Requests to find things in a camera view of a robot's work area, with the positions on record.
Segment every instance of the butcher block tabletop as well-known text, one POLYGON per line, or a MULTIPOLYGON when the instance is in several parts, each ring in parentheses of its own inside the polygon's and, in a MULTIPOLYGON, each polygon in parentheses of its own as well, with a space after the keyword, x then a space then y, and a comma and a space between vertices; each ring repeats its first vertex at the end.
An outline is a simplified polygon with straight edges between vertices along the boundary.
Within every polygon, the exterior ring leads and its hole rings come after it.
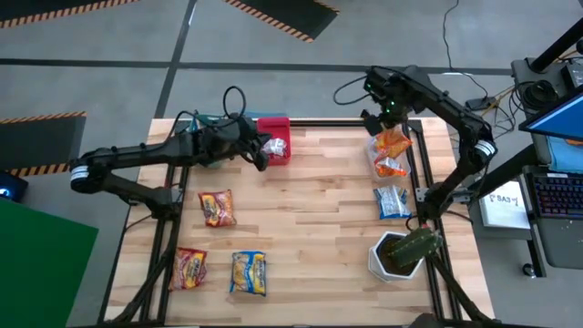
MULTIPOLYGON (((434 179, 443 180, 455 168, 446 125, 440 118, 421 120, 434 179)), ((148 143, 163 141, 172 122, 154 119, 148 143)), ((166 324, 389 325, 409 324, 420 313, 430 313, 425 265, 403 282, 381 282, 368 271, 367 252, 383 233, 407 232, 404 220, 379 220, 373 195, 379 185, 364 155, 368 138, 364 128, 292 128, 287 166, 259 172, 238 158, 219 169, 192 168, 178 245, 209 252, 207 275, 200 287, 170 293, 166 324), (232 190, 238 224, 206 227, 198 193, 222 190, 232 190), (229 293, 231 255, 243 250, 266 253, 267 297, 229 293)), ((166 165, 143 167, 138 182, 161 186, 166 170, 166 165)), ((176 174, 178 182, 179 169, 176 174)), ((411 179, 395 178, 392 184, 409 190, 408 206, 415 212, 411 179)), ((462 206, 451 210, 467 215, 462 206)), ((135 207, 128 224, 148 214, 144 206, 135 207)), ((446 214, 443 224, 455 277, 478 308, 493 316, 471 223, 446 214)), ((148 219, 126 233, 106 319, 121 313, 144 282, 155 229, 156 221, 148 219)), ((445 284, 439 282, 447 316, 445 284)), ((158 299, 155 292, 151 315, 158 299)))

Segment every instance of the gray floor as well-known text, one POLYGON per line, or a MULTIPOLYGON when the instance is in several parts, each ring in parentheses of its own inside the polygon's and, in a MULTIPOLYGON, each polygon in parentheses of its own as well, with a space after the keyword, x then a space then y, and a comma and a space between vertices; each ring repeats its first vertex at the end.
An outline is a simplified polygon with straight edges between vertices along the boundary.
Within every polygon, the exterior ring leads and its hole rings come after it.
MULTIPOLYGON (((303 63, 445 67, 441 24, 454 0, 326 0, 342 13, 307 45, 244 15, 220 0, 199 0, 182 61, 303 63)), ((0 30, 0 57, 168 61, 188 0, 139 3, 0 30)), ((509 68, 512 59, 535 56, 583 15, 577 0, 462 1, 448 20, 456 67, 509 68)), ((0 67, 3 118, 86 110, 82 151, 130 145, 148 132, 166 69, 0 67)), ((372 103, 337 107, 331 93, 353 73, 180 70, 165 117, 198 109, 220 112, 220 96, 241 86, 249 110, 286 112, 292 117, 356 117, 372 103)), ((466 77, 431 76, 464 101, 482 91, 466 77)), ((490 93, 509 86, 510 77, 476 79, 490 93)), ((343 99, 360 95, 347 89, 343 99)), ((529 144, 515 132, 498 140, 492 168, 529 144)), ((135 169, 123 172, 136 177, 135 169)), ((29 179, 26 203, 33 208, 99 228, 69 325, 94 323, 128 207, 107 194, 70 191, 68 175, 29 179)), ((496 317, 508 323, 579 327, 583 323, 583 272, 548 267, 548 278, 530 280, 520 272, 528 261, 523 241, 478 239, 496 317)))

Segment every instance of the red box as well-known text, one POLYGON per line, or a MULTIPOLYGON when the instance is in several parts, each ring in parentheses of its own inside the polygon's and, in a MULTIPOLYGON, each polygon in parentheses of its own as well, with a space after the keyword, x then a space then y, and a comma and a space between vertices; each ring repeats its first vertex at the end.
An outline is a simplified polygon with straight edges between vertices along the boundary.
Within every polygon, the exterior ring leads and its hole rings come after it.
POLYGON ((290 132, 290 118, 259 118, 257 120, 257 130, 259 132, 268 132, 272 138, 280 138, 285 141, 287 147, 283 158, 270 156, 270 166, 287 165, 292 157, 292 138, 290 132))

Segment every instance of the blue snack bag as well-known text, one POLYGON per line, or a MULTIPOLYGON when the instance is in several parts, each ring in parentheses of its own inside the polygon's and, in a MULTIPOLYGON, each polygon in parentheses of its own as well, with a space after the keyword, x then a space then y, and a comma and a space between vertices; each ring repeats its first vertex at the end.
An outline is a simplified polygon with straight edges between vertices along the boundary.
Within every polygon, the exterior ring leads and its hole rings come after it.
POLYGON ((407 208, 407 190, 397 186, 373 190, 379 204, 379 219, 409 219, 412 214, 407 208))
POLYGON ((239 251, 233 253, 230 292, 242 291, 266 296, 265 253, 239 251))

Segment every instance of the hazard stripe floor mat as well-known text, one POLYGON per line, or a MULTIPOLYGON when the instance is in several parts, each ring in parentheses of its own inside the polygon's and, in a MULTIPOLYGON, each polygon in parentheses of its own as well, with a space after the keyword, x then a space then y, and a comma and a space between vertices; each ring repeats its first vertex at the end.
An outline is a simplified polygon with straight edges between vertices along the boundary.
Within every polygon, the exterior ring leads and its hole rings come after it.
POLYGON ((314 0, 223 0, 287 34, 311 43, 340 13, 314 0))
POLYGON ((0 28, 83 14, 139 0, 0 0, 0 28))
POLYGON ((68 170, 79 156, 87 112, 0 118, 0 170, 17 176, 68 170))

